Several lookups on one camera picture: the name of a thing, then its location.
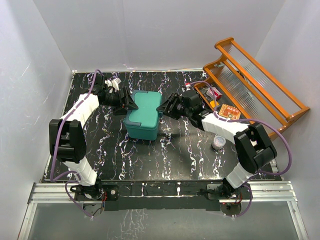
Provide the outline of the green medicine box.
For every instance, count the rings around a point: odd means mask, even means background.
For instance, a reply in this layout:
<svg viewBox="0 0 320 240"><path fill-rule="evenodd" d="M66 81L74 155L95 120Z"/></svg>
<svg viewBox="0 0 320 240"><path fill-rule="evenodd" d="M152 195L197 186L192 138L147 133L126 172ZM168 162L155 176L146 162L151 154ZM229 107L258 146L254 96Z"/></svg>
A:
<svg viewBox="0 0 320 240"><path fill-rule="evenodd" d="M157 91L134 90L131 98L138 109L129 110L124 119L128 136L132 139L154 141L157 139L162 94Z"/></svg>

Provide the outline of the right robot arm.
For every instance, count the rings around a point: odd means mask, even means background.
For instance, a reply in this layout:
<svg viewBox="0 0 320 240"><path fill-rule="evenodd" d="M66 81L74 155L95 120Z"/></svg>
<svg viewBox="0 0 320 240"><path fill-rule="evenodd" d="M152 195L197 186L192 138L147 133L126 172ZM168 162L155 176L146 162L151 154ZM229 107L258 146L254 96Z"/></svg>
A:
<svg viewBox="0 0 320 240"><path fill-rule="evenodd" d="M194 90L180 95L172 93L156 110L175 120L186 117L194 127L221 136L235 145L238 163L219 187L219 191L230 199L239 195L241 186L277 156L260 123L232 122L219 117L204 107L202 98Z"/></svg>

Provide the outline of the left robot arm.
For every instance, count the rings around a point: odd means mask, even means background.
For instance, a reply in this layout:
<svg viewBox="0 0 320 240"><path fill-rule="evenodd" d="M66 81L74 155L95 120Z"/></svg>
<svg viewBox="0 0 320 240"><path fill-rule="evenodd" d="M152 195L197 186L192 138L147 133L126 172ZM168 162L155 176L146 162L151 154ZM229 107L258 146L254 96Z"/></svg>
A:
<svg viewBox="0 0 320 240"><path fill-rule="evenodd" d="M91 86L82 93L71 109L59 119L49 122L49 151L52 156L50 181L73 174L79 185L93 200L103 195L102 185L96 183L98 174L87 158L87 143L83 131L89 117L99 106L112 107L114 115L126 115L136 110L130 91L120 87L120 80L107 80L104 76L92 77Z"/></svg>

